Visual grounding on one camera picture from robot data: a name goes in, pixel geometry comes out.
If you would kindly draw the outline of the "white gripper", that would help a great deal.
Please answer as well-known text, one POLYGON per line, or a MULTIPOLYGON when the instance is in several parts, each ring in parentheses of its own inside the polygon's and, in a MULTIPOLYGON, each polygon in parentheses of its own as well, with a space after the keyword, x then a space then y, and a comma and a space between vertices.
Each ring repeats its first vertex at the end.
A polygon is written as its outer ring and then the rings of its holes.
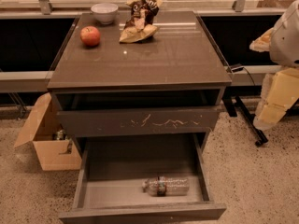
MULTIPOLYGON (((299 0, 295 0, 270 28, 252 41, 249 48, 257 52, 269 51, 277 64, 299 66, 299 0)), ((299 99, 299 70, 283 69, 263 80, 261 101, 258 103, 253 125, 259 130, 274 127, 299 99)))

